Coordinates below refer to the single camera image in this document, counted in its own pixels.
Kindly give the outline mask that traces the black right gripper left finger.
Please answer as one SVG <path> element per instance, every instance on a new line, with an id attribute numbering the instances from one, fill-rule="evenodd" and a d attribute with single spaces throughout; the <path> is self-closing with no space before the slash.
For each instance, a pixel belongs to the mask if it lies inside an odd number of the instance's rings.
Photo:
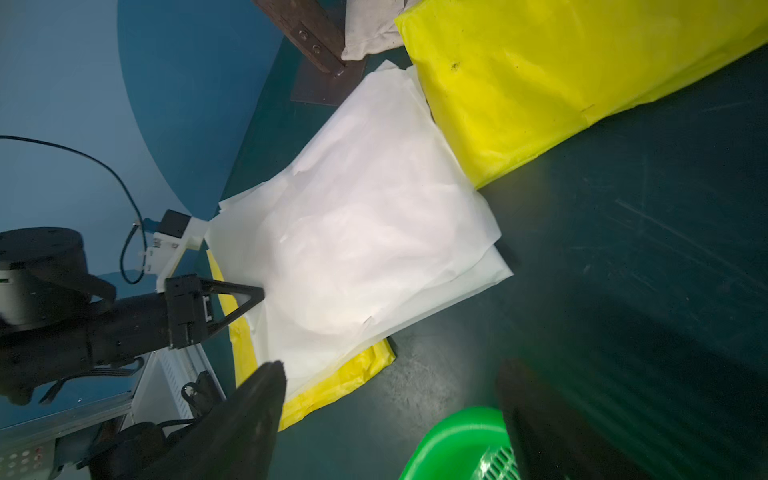
<path id="1" fill-rule="evenodd" d="M 140 479 L 265 479 L 274 452 L 287 380 L 267 362 L 216 406 Z"/>

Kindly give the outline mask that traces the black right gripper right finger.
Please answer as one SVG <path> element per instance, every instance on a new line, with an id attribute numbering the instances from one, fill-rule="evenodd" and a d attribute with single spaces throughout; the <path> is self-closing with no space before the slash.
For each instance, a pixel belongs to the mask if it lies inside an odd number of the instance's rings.
<path id="1" fill-rule="evenodd" d="M 522 479 L 649 477 L 523 362 L 503 361 L 496 388 Z"/>

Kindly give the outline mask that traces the yellow raincoat front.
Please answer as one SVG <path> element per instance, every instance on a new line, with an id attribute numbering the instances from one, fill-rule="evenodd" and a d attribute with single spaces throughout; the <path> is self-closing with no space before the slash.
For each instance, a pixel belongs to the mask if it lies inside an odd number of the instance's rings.
<path id="1" fill-rule="evenodd" d="M 232 348 L 235 385 L 239 388 L 258 368 L 250 327 L 244 317 L 228 326 Z M 297 424 L 307 415 L 353 393 L 396 359 L 387 340 L 379 341 L 346 362 L 332 375 L 305 392 L 287 400 L 278 431 Z"/>

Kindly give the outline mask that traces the green plastic basket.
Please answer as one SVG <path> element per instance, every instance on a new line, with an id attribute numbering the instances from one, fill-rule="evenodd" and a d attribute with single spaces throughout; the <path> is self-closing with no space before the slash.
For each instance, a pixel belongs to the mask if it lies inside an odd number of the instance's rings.
<path id="1" fill-rule="evenodd" d="M 461 410 L 423 437 L 403 479 L 518 479 L 518 465 L 502 412 Z"/>

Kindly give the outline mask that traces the white raincoat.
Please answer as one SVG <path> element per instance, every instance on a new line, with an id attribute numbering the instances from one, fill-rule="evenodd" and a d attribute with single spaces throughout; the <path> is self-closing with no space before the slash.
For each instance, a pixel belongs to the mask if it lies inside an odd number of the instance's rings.
<path id="1" fill-rule="evenodd" d="M 414 68 L 368 74 L 284 170 L 223 201 L 206 243 L 287 396 L 511 276 L 499 226 L 434 123 Z"/>

